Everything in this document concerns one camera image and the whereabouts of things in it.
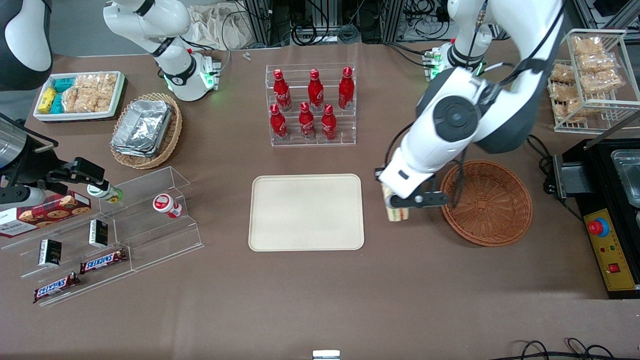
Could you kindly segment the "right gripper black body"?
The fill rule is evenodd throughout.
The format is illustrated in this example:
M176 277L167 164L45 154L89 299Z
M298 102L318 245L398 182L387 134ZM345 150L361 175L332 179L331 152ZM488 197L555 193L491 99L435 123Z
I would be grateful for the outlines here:
M2 191L69 193L68 186L56 177L66 173L66 162L59 159L52 149L36 152L41 146L43 143L27 137L23 150L1 169L1 176L6 180L6 184L1 186Z

